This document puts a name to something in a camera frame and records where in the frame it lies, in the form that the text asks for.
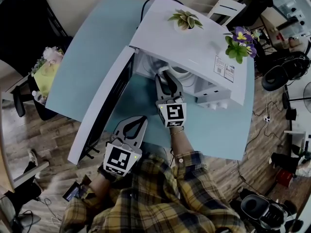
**light blue table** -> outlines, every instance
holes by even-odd
[[[47,107],[82,121],[101,82],[124,46],[128,45],[143,5],[142,0],[102,0],[74,37],[47,101]],[[186,94],[186,134],[195,150],[204,155],[240,160],[248,138],[254,101],[254,62],[248,58],[247,91],[244,106],[232,104],[227,110],[207,110]],[[120,97],[106,126],[131,116],[146,115],[144,141],[170,147],[170,135],[157,115],[153,80],[134,75]]]

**shirt sleeve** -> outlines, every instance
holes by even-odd
[[[81,231],[85,225],[92,222],[101,208],[101,203],[93,190],[88,186],[81,186],[79,195],[73,197],[62,220],[60,233]]]
[[[216,229],[228,228],[233,233],[246,232],[243,222],[218,190],[208,173],[202,153],[194,151],[175,156],[173,174],[181,193],[181,200],[190,210],[211,220]]]

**flower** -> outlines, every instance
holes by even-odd
[[[255,56],[257,54],[257,50],[255,48],[255,45],[254,44],[246,44],[246,49],[247,49],[249,56],[251,56],[252,58],[255,58]]]
[[[261,35],[262,35],[261,32],[258,29],[256,29],[256,30],[253,31],[252,37],[253,37],[253,39],[257,39],[258,42],[259,42],[259,37]]]
[[[252,42],[253,38],[250,36],[247,31],[242,27],[235,28],[235,35],[233,35],[233,40],[237,42]]]

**plaid shirt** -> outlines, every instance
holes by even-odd
[[[104,202],[84,186],[68,204],[61,233],[71,232],[222,232],[244,233],[209,175],[204,156],[189,152],[177,166],[147,154],[132,173],[112,183]]]

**potted plant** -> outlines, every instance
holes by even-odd
[[[176,20],[178,27],[184,31],[193,29],[195,26],[203,29],[203,25],[196,15],[189,11],[183,10],[176,10],[176,12],[177,13],[173,14],[173,16],[168,19],[168,21]]]
[[[260,34],[257,31],[251,34],[243,27],[236,27],[231,33],[225,34],[227,34],[225,40],[228,43],[225,53],[229,58],[235,58],[239,64],[242,64],[243,57],[255,58],[257,50],[253,44],[253,39],[259,39]]]

